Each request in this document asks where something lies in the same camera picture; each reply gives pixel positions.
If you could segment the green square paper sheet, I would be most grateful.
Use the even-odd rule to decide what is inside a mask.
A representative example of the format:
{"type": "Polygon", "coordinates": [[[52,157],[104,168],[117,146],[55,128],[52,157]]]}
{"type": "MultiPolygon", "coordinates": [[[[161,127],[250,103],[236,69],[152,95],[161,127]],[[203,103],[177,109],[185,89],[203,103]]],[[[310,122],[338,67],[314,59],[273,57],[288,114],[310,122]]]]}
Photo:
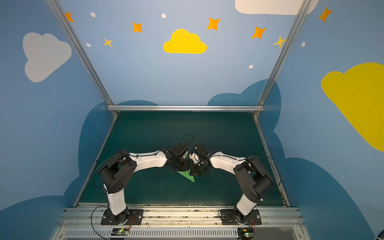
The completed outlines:
{"type": "Polygon", "coordinates": [[[190,180],[191,182],[195,182],[195,179],[193,176],[191,176],[191,171],[190,170],[187,170],[187,171],[184,171],[184,172],[178,172],[180,175],[184,176],[185,178],[187,178],[188,180],[190,180]]]}

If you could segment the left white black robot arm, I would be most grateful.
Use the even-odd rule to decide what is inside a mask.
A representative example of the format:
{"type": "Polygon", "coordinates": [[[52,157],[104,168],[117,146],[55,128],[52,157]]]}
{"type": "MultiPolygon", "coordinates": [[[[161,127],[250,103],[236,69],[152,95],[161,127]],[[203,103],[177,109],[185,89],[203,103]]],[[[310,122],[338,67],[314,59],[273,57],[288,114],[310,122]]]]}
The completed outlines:
{"type": "Polygon", "coordinates": [[[101,164],[97,173],[108,198],[108,207],[103,213],[101,225],[140,225],[144,210],[128,209],[125,187],[134,173],[164,166],[170,166],[177,172],[187,171],[189,169],[187,147],[178,142],[169,150],[157,150],[151,153],[137,154],[120,150],[117,155],[101,164]]]}

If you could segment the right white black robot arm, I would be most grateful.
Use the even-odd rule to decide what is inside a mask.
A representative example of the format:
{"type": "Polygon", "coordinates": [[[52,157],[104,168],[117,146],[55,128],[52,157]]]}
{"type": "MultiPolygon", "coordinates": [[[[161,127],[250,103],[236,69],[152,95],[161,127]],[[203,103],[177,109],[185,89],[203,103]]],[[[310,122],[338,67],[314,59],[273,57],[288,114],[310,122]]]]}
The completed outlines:
{"type": "Polygon", "coordinates": [[[189,154],[190,174],[205,174],[209,167],[231,173],[236,176],[243,192],[240,200],[232,209],[218,211],[224,225],[260,225],[260,214],[255,206],[275,186],[273,178],[261,163],[259,157],[234,157],[219,151],[209,151],[204,145],[194,147],[189,154]]]}

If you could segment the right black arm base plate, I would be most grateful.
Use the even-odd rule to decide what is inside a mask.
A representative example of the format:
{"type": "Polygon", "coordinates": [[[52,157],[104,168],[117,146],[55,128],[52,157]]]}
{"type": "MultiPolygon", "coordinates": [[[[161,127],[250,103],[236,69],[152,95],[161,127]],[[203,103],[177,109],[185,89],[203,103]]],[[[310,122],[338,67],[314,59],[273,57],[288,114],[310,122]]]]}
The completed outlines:
{"type": "Polygon", "coordinates": [[[261,225],[262,220],[258,210],[252,210],[248,215],[242,215],[238,210],[222,209],[218,216],[223,225],[261,225]]]}

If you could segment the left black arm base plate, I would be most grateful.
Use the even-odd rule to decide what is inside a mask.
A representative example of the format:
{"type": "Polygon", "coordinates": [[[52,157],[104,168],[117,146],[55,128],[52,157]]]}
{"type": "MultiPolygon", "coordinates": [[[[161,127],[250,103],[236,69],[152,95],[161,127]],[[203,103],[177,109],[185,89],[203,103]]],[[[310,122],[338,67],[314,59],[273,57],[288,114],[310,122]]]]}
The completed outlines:
{"type": "Polygon", "coordinates": [[[114,215],[110,208],[104,211],[101,225],[141,225],[143,209],[125,209],[118,215],[114,215]]]}

